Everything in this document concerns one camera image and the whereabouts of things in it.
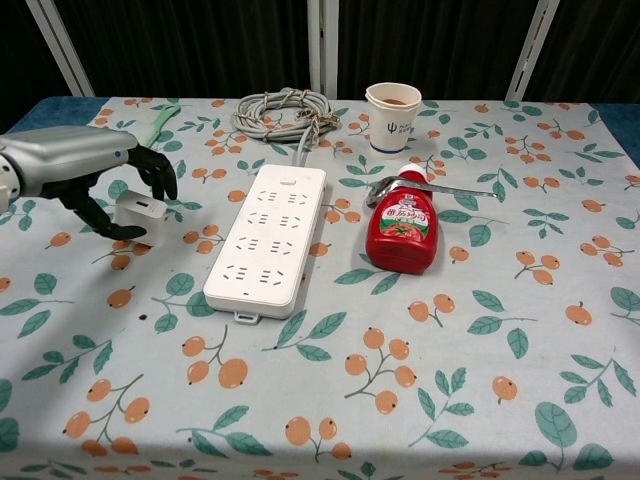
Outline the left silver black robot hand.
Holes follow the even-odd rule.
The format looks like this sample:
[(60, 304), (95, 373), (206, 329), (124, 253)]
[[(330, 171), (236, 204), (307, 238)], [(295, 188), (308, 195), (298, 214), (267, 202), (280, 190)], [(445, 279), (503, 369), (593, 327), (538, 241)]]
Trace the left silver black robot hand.
[(20, 197), (58, 199), (95, 233), (113, 240), (132, 240), (146, 231), (114, 223), (90, 196), (102, 173), (130, 165), (151, 187), (153, 198), (175, 200), (178, 195), (166, 156), (126, 131), (64, 125), (10, 133), (0, 135), (0, 153), (19, 174)]

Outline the white power adapter cube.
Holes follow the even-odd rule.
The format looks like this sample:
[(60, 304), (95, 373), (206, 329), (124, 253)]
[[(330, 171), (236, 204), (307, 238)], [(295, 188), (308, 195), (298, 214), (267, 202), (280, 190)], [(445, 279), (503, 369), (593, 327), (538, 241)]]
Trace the white power adapter cube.
[(165, 234), (165, 213), (167, 204), (141, 193), (125, 190), (115, 203), (114, 220), (121, 226), (137, 226), (146, 233), (135, 237), (134, 241), (155, 247), (160, 245)]

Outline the green plastic comb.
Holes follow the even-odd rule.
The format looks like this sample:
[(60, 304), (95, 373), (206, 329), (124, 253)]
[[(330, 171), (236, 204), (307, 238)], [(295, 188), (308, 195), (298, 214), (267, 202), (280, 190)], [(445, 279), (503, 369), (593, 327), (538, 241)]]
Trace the green plastic comb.
[(156, 142), (165, 124), (181, 111), (181, 106), (169, 103), (153, 107), (152, 110), (156, 114), (150, 121), (142, 124), (137, 135), (139, 144), (147, 148)]

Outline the black pleated curtain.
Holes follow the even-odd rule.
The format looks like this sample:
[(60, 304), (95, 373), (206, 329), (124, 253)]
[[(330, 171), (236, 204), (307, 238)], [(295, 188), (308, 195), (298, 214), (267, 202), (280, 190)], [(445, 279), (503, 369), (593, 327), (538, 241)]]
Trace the black pleated curtain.
[(310, 87), (306, 0), (54, 0), (98, 96)]
[(528, 93), (640, 103), (640, 0), (560, 0)]
[(0, 134), (70, 89), (25, 0), (0, 0)]
[(337, 95), (396, 82), (425, 100), (506, 97), (537, 0), (339, 0)]

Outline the white power strip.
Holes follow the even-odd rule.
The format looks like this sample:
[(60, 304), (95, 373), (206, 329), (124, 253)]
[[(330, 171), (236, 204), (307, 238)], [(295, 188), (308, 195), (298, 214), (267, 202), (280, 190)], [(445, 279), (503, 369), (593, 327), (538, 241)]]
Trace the white power strip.
[(321, 169), (260, 169), (202, 288), (210, 307), (245, 324), (293, 312), (325, 186)]

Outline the white paper cup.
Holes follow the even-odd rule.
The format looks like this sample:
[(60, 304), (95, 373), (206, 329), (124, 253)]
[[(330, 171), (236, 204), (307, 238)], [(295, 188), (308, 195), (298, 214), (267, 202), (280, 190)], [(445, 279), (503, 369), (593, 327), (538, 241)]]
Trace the white paper cup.
[(421, 92), (407, 84), (382, 82), (365, 91), (369, 104), (369, 144), (378, 155), (395, 158), (407, 146), (422, 104)]

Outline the red ketchup bottle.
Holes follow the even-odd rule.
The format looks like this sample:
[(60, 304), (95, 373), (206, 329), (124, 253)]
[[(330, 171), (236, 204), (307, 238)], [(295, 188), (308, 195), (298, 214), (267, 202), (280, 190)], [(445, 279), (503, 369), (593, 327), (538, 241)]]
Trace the red ketchup bottle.
[(373, 209), (365, 242), (371, 263), (398, 273), (424, 273), (438, 245), (432, 193), (386, 177), (371, 188), (366, 203)]

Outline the metal spoon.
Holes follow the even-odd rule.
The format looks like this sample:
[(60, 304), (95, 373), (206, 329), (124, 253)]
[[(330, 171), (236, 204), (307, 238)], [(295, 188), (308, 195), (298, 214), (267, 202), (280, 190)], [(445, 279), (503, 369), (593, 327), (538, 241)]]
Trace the metal spoon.
[(369, 190), (366, 199), (365, 205), (369, 208), (376, 207), (382, 199), (391, 193), (393, 190), (397, 188), (410, 188), (423, 192), (430, 193), (444, 193), (451, 195), (469, 195), (469, 196), (480, 196), (480, 197), (489, 197), (496, 198), (497, 195), (493, 192), (485, 192), (485, 191), (475, 191), (475, 190), (465, 190), (453, 187), (443, 187), (438, 185), (433, 185), (429, 183), (421, 183), (414, 182), (410, 180), (406, 180), (400, 176), (387, 176), (383, 179), (376, 182), (371, 189)]

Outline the floral tablecloth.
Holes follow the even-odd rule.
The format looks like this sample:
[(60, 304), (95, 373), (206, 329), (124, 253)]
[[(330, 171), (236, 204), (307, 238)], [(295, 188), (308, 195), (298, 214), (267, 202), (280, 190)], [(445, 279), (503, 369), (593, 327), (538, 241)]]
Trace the floral tablecloth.
[(179, 197), (148, 248), (55, 201), (0, 213), (0, 480), (640, 480), (640, 169), (620, 107), (426, 101), (406, 160), (444, 185), (421, 276), (372, 264), (360, 102), (309, 152), (327, 187), (292, 314), (238, 324), (205, 280), (289, 145), (182, 99)]

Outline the white metal frame post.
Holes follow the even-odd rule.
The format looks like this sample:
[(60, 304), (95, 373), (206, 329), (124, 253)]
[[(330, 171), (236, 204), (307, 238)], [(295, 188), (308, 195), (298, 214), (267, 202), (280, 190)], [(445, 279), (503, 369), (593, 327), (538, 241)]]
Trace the white metal frame post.
[(94, 89), (54, 0), (25, 2), (71, 94), (94, 97)]
[(311, 89), (338, 98), (340, 0), (306, 0)]
[(561, 0), (537, 0), (519, 58), (505, 96), (507, 101), (522, 101), (535, 70)]

